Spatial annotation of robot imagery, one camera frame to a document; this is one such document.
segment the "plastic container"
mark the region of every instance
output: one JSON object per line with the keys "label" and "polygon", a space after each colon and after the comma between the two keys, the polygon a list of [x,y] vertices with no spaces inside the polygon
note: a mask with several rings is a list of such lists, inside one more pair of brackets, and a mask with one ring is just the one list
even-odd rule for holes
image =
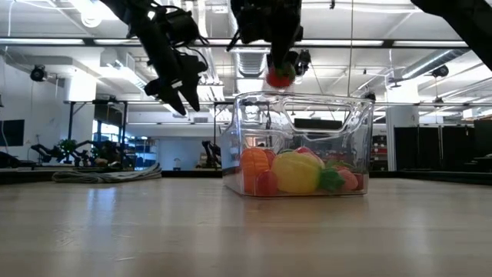
{"label": "plastic container", "polygon": [[361,98],[239,95],[221,135],[224,184],[260,197],[363,195],[373,110]]}

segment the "yellow toy lemon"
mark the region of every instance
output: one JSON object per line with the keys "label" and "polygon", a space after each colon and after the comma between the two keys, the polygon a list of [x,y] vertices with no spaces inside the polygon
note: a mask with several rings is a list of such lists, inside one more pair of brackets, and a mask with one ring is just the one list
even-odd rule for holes
{"label": "yellow toy lemon", "polygon": [[278,178],[278,190],[296,194],[310,194],[318,186],[321,166],[311,155],[285,152],[275,157],[271,171]]}

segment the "ceiling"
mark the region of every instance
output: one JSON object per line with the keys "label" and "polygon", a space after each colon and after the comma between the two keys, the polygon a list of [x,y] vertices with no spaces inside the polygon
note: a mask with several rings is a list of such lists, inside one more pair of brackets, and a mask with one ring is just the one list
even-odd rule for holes
{"label": "ceiling", "polygon": [[[191,9],[195,21],[199,20],[204,25],[204,29],[201,30],[202,35],[205,35],[204,31],[209,38],[230,38],[233,34],[233,29],[229,25],[227,2],[224,0],[198,0],[196,2],[163,0],[162,2]],[[88,28],[82,24],[81,14],[77,9],[57,10],[33,6],[73,8],[69,0],[17,1],[12,6],[9,22],[11,3],[12,1],[9,0],[0,0],[0,36],[8,35],[9,26],[11,26],[10,36],[12,37],[124,38],[127,33],[127,26],[118,20],[103,20],[98,27]],[[203,4],[204,12],[201,11],[204,17],[199,17],[197,7]],[[303,1],[301,24],[304,26],[304,38],[460,40],[456,32],[442,18],[416,11],[410,0],[355,0],[353,33],[351,1],[337,0],[334,10],[328,8],[329,4],[330,1]],[[127,80],[114,76],[106,78],[105,70],[101,68],[101,53],[107,50],[109,49],[102,47],[9,48],[13,55],[73,58],[98,74],[100,80],[98,93],[111,93],[119,98],[140,100],[140,89]],[[124,58],[130,54],[135,58],[135,71],[145,81],[156,77],[146,65],[147,55],[142,48],[115,48],[114,51],[118,57]],[[408,67],[434,51],[401,48],[392,51],[387,49],[353,49],[351,51],[348,48],[312,48],[310,49],[311,68],[303,77],[302,82],[292,85],[288,91],[325,95],[359,95],[363,91],[357,89],[375,75],[382,74],[391,67]],[[240,75],[234,67],[232,53],[227,53],[222,48],[211,48],[210,52],[210,59],[214,62],[218,78],[224,84],[224,95],[238,93],[241,91],[239,85],[257,89],[267,88],[262,78],[239,82]],[[415,82],[419,88],[421,101],[432,100],[436,93],[440,95],[492,77],[487,67],[478,66],[480,63],[480,59],[473,52],[468,52],[447,64],[450,74],[444,82],[439,82],[438,85],[434,84],[435,80],[432,77],[417,77]],[[474,66],[475,69],[458,74]],[[375,90],[378,100],[385,100],[384,86],[371,89]],[[491,90],[492,85],[484,86],[479,90],[454,98],[453,102],[469,101],[488,95]]]}

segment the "desk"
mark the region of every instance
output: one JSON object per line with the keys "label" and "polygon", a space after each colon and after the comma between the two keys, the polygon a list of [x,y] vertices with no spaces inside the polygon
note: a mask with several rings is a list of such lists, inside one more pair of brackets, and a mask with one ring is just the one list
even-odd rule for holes
{"label": "desk", "polygon": [[372,179],[241,198],[220,179],[0,186],[4,276],[486,276],[492,188]]}

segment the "table surface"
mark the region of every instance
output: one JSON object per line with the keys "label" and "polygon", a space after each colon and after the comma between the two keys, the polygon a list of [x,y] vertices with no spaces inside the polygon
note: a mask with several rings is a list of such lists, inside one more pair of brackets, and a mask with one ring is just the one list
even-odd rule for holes
{"label": "table surface", "polygon": [[490,276],[492,187],[372,179],[242,198],[220,179],[0,185],[2,276]]}

